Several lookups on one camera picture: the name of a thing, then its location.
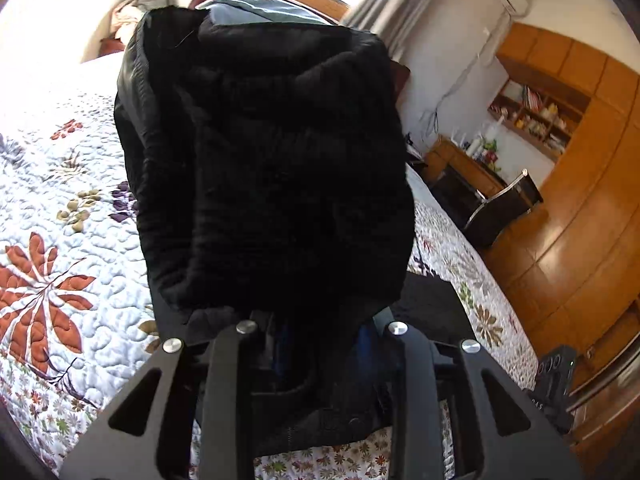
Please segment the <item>black padded pants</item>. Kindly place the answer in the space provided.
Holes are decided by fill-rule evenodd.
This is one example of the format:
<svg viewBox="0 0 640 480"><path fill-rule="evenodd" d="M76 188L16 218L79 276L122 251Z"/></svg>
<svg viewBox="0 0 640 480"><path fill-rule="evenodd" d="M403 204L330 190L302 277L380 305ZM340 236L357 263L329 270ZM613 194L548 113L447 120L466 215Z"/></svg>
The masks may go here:
<svg viewBox="0 0 640 480"><path fill-rule="evenodd" d="M145 14L114 119L164 337L254 318L259 454L366 438L390 424L372 318L436 341L472 333L414 249L392 63L377 36L311 23ZM418 268L409 270L409 264Z"/></svg>

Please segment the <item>floral quilted bedspread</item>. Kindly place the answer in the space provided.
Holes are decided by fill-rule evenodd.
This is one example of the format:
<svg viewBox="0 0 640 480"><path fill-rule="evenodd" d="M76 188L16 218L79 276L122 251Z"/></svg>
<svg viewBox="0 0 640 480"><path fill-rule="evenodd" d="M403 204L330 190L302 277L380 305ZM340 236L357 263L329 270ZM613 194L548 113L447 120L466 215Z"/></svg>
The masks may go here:
<svg viewBox="0 0 640 480"><path fill-rule="evenodd" d="M113 119L122 54L1 104L1 407L46 472L160 344ZM480 255L421 177L408 270L449 282L476 339L522 387L537 358ZM256 458L256 479L386 479L390 429Z"/></svg>

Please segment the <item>black metal chair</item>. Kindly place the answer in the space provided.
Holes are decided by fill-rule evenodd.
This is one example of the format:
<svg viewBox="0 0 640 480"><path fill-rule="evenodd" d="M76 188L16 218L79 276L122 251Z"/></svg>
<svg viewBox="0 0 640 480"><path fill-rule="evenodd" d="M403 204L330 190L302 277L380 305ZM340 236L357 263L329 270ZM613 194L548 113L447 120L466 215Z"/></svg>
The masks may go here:
<svg viewBox="0 0 640 480"><path fill-rule="evenodd" d="M491 197L483 197L471 214L463 234L476 249L488 249L500 233L516 219L544 201L527 169Z"/></svg>

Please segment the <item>wooden desk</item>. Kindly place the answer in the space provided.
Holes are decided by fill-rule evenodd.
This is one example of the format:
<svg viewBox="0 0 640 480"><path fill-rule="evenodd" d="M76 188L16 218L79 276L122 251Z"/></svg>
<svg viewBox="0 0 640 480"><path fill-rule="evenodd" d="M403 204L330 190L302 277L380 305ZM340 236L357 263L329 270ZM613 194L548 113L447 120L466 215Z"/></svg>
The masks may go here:
<svg viewBox="0 0 640 480"><path fill-rule="evenodd" d="M421 177L435 200L457 226L463 226L480 206L506 187L506 181L440 136L424 155Z"/></svg>

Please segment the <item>grey curtain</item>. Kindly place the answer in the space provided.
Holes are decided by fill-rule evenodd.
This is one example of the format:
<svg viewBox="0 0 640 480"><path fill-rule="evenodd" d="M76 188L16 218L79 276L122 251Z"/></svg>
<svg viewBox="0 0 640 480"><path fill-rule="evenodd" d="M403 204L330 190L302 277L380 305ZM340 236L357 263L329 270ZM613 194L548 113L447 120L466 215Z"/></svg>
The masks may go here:
<svg viewBox="0 0 640 480"><path fill-rule="evenodd" d="M341 24L372 32L399 62L411 33L432 0L362 0L342 17Z"/></svg>

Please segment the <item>folded blue duvet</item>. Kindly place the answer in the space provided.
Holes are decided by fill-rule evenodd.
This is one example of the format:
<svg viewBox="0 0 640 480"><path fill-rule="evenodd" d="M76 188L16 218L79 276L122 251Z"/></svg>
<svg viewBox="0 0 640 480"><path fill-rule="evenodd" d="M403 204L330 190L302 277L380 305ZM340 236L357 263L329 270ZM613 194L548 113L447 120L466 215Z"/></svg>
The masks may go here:
<svg viewBox="0 0 640 480"><path fill-rule="evenodd" d="M326 18L285 0L205 0L195 7L216 25L302 23L329 25Z"/></svg>

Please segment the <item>pile of clothes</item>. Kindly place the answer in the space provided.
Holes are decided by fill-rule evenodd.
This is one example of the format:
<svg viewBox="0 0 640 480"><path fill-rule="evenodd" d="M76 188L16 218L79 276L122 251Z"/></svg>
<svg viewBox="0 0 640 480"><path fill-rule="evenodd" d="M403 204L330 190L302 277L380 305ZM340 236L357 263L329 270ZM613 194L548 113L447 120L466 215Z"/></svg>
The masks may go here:
<svg viewBox="0 0 640 480"><path fill-rule="evenodd" d="M175 0L122 0L112 11L110 32L126 46L146 12L174 3Z"/></svg>

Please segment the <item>wooden wall shelf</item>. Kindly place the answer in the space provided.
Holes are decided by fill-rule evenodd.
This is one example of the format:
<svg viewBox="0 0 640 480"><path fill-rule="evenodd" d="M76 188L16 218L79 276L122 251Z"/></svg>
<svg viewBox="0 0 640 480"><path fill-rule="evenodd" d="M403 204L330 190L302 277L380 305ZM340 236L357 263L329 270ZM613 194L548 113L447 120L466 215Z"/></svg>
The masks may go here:
<svg viewBox="0 0 640 480"><path fill-rule="evenodd" d="M590 97L552 84L551 91L509 79L488 106L489 115L536 150L557 162L582 122Z"/></svg>

